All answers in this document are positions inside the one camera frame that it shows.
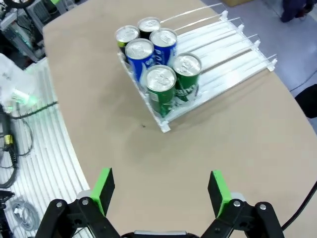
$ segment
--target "can lid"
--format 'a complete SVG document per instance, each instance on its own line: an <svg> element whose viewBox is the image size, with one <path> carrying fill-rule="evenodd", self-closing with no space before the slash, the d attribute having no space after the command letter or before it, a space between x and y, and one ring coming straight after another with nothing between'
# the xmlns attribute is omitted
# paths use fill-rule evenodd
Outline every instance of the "can lid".
<svg viewBox="0 0 317 238"><path fill-rule="evenodd" d="M156 17L146 17L138 22L141 31L152 32L160 29L160 20Z"/></svg>
<svg viewBox="0 0 317 238"><path fill-rule="evenodd" d="M192 53L181 53L175 57L173 69L184 76L195 76L202 70L202 62Z"/></svg>
<svg viewBox="0 0 317 238"><path fill-rule="evenodd" d="M170 67L165 65L155 65L148 69L147 88L164 92L172 88L176 83L176 74Z"/></svg>
<svg viewBox="0 0 317 238"><path fill-rule="evenodd" d="M123 26L115 33L115 38L118 42L128 43L139 37L139 29L135 26Z"/></svg>
<svg viewBox="0 0 317 238"><path fill-rule="evenodd" d="M176 43L177 34L168 28L161 28L150 34L150 40L159 47L168 47Z"/></svg>
<svg viewBox="0 0 317 238"><path fill-rule="evenodd" d="M154 51L154 46L147 39L136 39L129 42L125 47L125 54L135 60L141 60L150 56Z"/></svg>

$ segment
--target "white corrugated panel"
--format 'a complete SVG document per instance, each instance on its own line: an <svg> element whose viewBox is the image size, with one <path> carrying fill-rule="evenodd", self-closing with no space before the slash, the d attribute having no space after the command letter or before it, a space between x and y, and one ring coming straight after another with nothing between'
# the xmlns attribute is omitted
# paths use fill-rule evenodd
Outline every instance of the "white corrugated panel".
<svg viewBox="0 0 317 238"><path fill-rule="evenodd" d="M40 101L36 110L53 101L57 101L47 59L28 68L37 78L37 90ZM8 189L16 196L6 202L5 211L11 230L16 238L35 236L35 232L25 232L15 221L11 202L24 200L33 205L40 216L46 211L50 201L61 198L71 203L79 192L89 189L87 181L76 158L66 126L58 105L54 105L33 116L27 117L34 135L34 148L26 157L19 157L19 170L16 182ZM31 143L30 132L22 120L15 121L17 141L20 153L28 150ZM11 166L8 153L4 154L1 166ZM0 168L0 183L8 180L13 169ZM82 230L75 237L91 237Z"/></svg>

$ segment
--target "soda can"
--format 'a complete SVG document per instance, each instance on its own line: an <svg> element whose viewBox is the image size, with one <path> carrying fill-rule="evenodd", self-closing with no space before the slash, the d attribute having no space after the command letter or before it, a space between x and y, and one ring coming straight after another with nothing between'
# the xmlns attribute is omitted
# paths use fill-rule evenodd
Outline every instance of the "soda can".
<svg viewBox="0 0 317 238"><path fill-rule="evenodd" d="M165 117L174 106L175 72L165 65L155 65L147 72L147 89L154 111Z"/></svg>
<svg viewBox="0 0 317 238"><path fill-rule="evenodd" d="M198 77L202 62L192 53L181 53L175 57L173 69L176 73L175 101L183 104L193 100L198 91Z"/></svg>
<svg viewBox="0 0 317 238"><path fill-rule="evenodd" d="M130 42L133 41L140 36L140 31L135 26L123 26L117 30L115 33L115 38L117 40L117 44L125 55L125 47Z"/></svg>
<svg viewBox="0 0 317 238"><path fill-rule="evenodd" d="M156 17L143 18L138 22L138 28L140 30L140 37L149 40L150 34L160 29L160 20Z"/></svg>
<svg viewBox="0 0 317 238"><path fill-rule="evenodd" d="M150 35L154 44L156 64L172 67L176 55L177 34L168 28L161 28Z"/></svg>
<svg viewBox="0 0 317 238"><path fill-rule="evenodd" d="M145 75L149 67L155 65L154 47L147 39L136 39L127 44L125 54L131 65L134 79L142 86L146 85Z"/></svg>

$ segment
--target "white rack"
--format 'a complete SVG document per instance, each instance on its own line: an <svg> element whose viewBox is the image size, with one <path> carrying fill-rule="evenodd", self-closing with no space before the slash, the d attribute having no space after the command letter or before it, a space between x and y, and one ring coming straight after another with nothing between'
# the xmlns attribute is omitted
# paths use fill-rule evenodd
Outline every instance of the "white rack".
<svg viewBox="0 0 317 238"><path fill-rule="evenodd" d="M161 23L197 10L218 5L221 5L221 3L188 11L163 20ZM134 80L129 65L124 61L124 55L121 52L118 53L123 67L131 77L132 82L162 132L170 130L168 124L171 121L224 93L262 70L266 68L269 71L274 70L277 62L276 55L266 58L258 48L260 44L258 35L246 37L243 34L244 24L241 19L234 18L228 20L227 15L228 11L225 10L222 14L203 18L175 29L177 32L197 23L212 18L219 18L219 21L216 23L205 25L177 37L177 53L191 52L197 55L202 61L203 70L199 77L199 89L195 99L173 108L164 118L152 109L147 92ZM240 25L235 26L234 22L238 22Z"/></svg>

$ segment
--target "black wheel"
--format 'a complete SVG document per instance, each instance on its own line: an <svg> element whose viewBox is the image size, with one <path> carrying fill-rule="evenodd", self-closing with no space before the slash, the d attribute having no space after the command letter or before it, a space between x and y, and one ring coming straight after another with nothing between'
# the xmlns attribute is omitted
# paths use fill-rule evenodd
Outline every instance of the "black wheel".
<svg viewBox="0 0 317 238"><path fill-rule="evenodd" d="M29 5L34 3L35 0L27 0L21 3L15 2L13 0L3 0L3 1L8 7L20 9L20 8L28 7Z"/></svg>

